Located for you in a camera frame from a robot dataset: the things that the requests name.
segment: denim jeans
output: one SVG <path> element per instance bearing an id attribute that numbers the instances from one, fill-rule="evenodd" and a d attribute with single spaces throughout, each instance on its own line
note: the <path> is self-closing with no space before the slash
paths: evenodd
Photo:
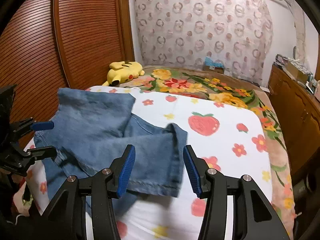
<path id="1" fill-rule="evenodd" d="M 63 88 L 58 97 L 58 111 L 52 118 L 54 129 L 38 131 L 34 136 L 36 147 L 51 145 L 57 149 L 53 161 L 43 160 L 50 199 L 68 176 L 93 176 L 120 157 L 127 144 L 136 148 L 127 189 L 178 196 L 187 132 L 174 123 L 156 127 L 132 114 L 135 98 L 130 94 Z M 126 193 L 118 201 L 119 211 L 114 202 L 115 213 L 124 213 L 135 199 L 135 195 Z"/>

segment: floral blanket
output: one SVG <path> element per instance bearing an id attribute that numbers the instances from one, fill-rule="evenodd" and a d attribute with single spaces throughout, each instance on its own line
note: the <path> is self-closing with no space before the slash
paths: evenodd
<path id="1" fill-rule="evenodd" d="M 264 137 L 254 142 L 269 153 L 271 174 L 263 173 L 263 180 L 272 180 L 272 205 L 282 220 L 289 236 L 296 217 L 288 155 L 282 131 L 268 99 L 257 86 L 216 72 L 182 68 L 146 67 L 145 75 L 121 84 L 120 87 L 139 87 L 141 92 L 157 91 L 214 101 L 246 108 L 260 119 Z"/>

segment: wooden cabinet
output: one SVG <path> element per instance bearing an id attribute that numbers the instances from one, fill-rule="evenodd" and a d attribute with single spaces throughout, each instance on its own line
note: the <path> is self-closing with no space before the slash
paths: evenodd
<path id="1" fill-rule="evenodd" d="M 320 147 L 320 103 L 275 65 L 269 89 L 287 147 L 292 179 L 296 182 L 315 165 L 312 159 Z"/>

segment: pikachu plush toy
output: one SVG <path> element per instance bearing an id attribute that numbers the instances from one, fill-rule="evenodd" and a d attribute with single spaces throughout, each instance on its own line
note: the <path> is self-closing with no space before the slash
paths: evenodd
<path id="1" fill-rule="evenodd" d="M 107 81 L 103 86 L 116 86 L 143 75 L 144 71 L 138 62 L 113 62 L 110 64 Z"/>

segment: patterned curtain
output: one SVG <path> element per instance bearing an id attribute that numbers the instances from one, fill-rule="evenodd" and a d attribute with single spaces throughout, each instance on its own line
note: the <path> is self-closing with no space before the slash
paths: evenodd
<path id="1" fill-rule="evenodd" d="M 208 56 L 261 83 L 273 36 L 264 0 L 135 0 L 135 10 L 145 65 L 202 69 Z"/>

